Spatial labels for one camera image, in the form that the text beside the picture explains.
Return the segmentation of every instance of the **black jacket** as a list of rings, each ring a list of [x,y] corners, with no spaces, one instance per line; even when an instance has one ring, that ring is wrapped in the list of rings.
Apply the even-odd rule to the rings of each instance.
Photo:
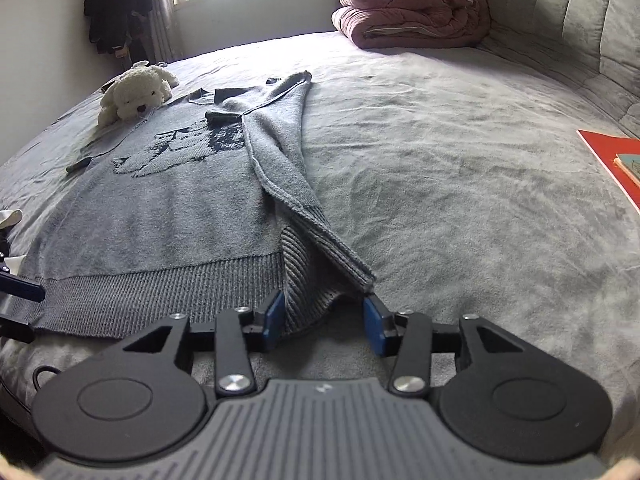
[[[98,52],[112,53],[125,46],[132,12],[146,16],[151,0],[84,0],[84,15],[91,17],[89,41]]]

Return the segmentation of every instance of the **curtain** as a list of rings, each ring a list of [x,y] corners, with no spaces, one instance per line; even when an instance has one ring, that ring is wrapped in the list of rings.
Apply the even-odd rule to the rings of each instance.
[[[151,0],[153,9],[149,13],[151,41],[156,62],[171,63],[182,59],[182,41],[174,14],[174,0]]]

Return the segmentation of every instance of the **book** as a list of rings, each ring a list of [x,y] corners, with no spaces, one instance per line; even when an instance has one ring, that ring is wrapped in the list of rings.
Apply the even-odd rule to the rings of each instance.
[[[614,162],[619,153],[640,156],[640,140],[608,136],[587,130],[578,130],[578,135],[640,214],[640,187]]]
[[[640,155],[632,155],[631,153],[618,154],[613,159],[614,164],[620,167],[636,186],[640,187]]]

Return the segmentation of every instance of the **gray ribbed plastic cover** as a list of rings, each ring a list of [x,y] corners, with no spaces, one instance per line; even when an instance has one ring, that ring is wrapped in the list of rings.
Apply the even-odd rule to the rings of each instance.
[[[586,480],[594,456],[556,466],[491,458],[453,436],[423,400],[377,379],[271,380],[258,396],[222,402],[182,449],[148,462],[89,468],[47,460],[46,480]]]

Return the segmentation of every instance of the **folded pink quilt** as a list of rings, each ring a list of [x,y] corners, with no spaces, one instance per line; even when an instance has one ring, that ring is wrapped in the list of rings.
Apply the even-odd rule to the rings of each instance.
[[[340,0],[335,27],[360,48],[446,48],[489,31],[486,0]]]

